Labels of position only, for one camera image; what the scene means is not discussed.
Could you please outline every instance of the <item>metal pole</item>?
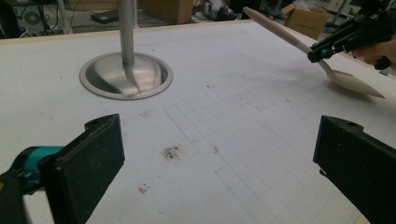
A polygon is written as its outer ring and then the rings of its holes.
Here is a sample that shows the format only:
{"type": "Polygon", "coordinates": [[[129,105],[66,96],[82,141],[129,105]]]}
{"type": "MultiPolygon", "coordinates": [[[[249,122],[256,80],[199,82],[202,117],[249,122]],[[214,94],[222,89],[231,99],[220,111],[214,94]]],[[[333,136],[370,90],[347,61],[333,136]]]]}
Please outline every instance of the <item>metal pole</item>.
{"type": "Polygon", "coordinates": [[[134,64],[134,1],[118,0],[121,55],[124,65],[134,64]]]}
{"type": "Polygon", "coordinates": [[[347,0],[343,1],[343,4],[340,6],[340,8],[338,9],[337,13],[335,14],[334,18],[332,18],[332,24],[335,24],[335,22],[337,21],[338,17],[340,17],[341,12],[343,11],[344,7],[347,4],[347,0]]]}
{"type": "Polygon", "coordinates": [[[59,11],[61,12],[62,23],[64,24],[62,29],[65,35],[73,34],[73,29],[70,27],[70,21],[66,17],[66,12],[64,11],[64,0],[57,0],[59,11]]]}
{"type": "Polygon", "coordinates": [[[139,25],[137,24],[137,1],[132,0],[132,2],[134,3],[134,9],[132,11],[132,13],[134,14],[134,28],[139,28],[139,25]]]}

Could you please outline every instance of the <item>cable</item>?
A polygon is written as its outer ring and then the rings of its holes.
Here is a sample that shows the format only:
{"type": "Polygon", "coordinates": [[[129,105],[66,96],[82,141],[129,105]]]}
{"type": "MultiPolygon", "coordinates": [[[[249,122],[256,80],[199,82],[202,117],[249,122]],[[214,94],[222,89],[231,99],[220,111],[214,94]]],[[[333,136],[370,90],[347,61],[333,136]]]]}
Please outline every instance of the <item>cable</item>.
{"type": "Polygon", "coordinates": [[[23,11],[22,11],[22,13],[21,13],[21,15],[19,16],[19,17],[17,17],[18,19],[22,19],[23,18],[23,14],[24,14],[24,12],[26,11],[26,8],[27,8],[27,6],[30,4],[30,2],[31,2],[31,0],[29,0],[26,4],[25,4],[25,6],[24,6],[24,8],[23,8],[23,11]]]}
{"type": "Polygon", "coordinates": [[[29,29],[28,28],[26,28],[26,31],[25,32],[23,32],[23,34],[21,34],[20,35],[20,38],[22,38],[24,35],[26,35],[27,33],[29,32],[29,29]]]}
{"type": "Polygon", "coordinates": [[[44,26],[43,35],[48,35],[47,31],[50,29],[50,26],[49,26],[49,23],[48,23],[48,21],[50,19],[50,15],[49,14],[44,15],[43,1],[44,0],[40,0],[40,3],[38,3],[36,1],[36,3],[38,4],[38,13],[40,15],[40,20],[42,20],[42,23],[43,23],[43,26],[44,26]]]}
{"type": "Polygon", "coordinates": [[[53,32],[53,29],[58,25],[58,21],[59,21],[58,10],[59,10],[59,4],[57,2],[57,4],[56,4],[56,22],[55,22],[55,25],[50,29],[52,31],[53,35],[55,35],[55,32],[53,32]]]}
{"type": "Polygon", "coordinates": [[[67,30],[67,33],[66,33],[67,35],[69,34],[70,29],[72,28],[72,23],[73,23],[73,19],[74,19],[74,14],[76,13],[77,5],[78,5],[80,2],[81,2],[81,0],[79,0],[78,2],[76,2],[75,7],[73,8],[73,15],[72,15],[72,19],[70,20],[69,29],[67,30]]]}

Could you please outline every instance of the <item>robotic hand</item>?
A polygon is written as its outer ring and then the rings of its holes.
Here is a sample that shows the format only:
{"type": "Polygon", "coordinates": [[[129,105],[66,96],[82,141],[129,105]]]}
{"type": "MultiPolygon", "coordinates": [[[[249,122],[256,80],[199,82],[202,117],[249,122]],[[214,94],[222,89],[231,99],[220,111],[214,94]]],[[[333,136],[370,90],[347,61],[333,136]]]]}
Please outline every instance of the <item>robotic hand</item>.
{"type": "Polygon", "coordinates": [[[92,120],[85,128],[65,147],[26,148],[0,175],[0,224],[30,223],[22,196],[42,188],[56,224],[88,220],[124,154],[119,115],[92,120]]]}
{"type": "MultiPolygon", "coordinates": [[[[350,52],[391,39],[396,31],[396,10],[389,9],[389,0],[363,0],[360,5],[357,16],[342,23],[331,35],[311,47],[312,51],[308,53],[311,63],[330,59],[341,51],[350,52]]],[[[383,57],[375,64],[375,69],[382,70],[389,65],[389,59],[383,57]]]]}

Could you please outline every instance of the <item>debris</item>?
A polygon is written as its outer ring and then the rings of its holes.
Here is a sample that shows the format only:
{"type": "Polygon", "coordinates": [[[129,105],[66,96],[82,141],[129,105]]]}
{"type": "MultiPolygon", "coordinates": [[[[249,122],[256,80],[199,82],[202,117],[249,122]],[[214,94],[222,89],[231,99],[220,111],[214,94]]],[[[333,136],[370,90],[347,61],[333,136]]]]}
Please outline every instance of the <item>debris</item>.
{"type": "Polygon", "coordinates": [[[180,147],[168,147],[163,150],[163,156],[169,161],[174,159],[180,160],[178,156],[179,151],[180,147]]]}
{"type": "Polygon", "coordinates": [[[147,191],[148,191],[147,189],[139,188],[139,192],[142,193],[142,194],[145,194],[147,191]]]}

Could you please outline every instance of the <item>wooden spoon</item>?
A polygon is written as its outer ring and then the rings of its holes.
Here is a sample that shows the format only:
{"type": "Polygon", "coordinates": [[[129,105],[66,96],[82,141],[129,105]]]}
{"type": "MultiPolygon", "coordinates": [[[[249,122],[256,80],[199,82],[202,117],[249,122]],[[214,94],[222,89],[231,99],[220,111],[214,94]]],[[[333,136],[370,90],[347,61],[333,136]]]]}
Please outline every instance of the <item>wooden spoon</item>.
{"type": "MultiPolygon", "coordinates": [[[[276,22],[269,20],[265,16],[263,16],[260,12],[251,9],[249,7],[244,7],[244,12],[255,22],[259,25],[264,27],[265,29],[269,30],[274,35],[279,36],[283,40],[287,41],[295,48],[299,49],[300,51],[308,54],[308,52],[312,51],[307,45],[301,42],[299,39],[294,37],[293,35],[289,34],[286,30],[284,30],[280,25],[276,22]]],[[[362,94],[372,95],[380,98],[385,98],[381,93],[375,90],[373,87],[369,86],[368,84],[364,83],[363,81],[357,79],[351,74],[340,72],[337,70],[332,70],[330,66],[323,60],[318,62],[318,64],[323,68],[326,72],[327,77],[333,81],[334,83],[342,86],[346,89],[359,92],[362,94]]]]}

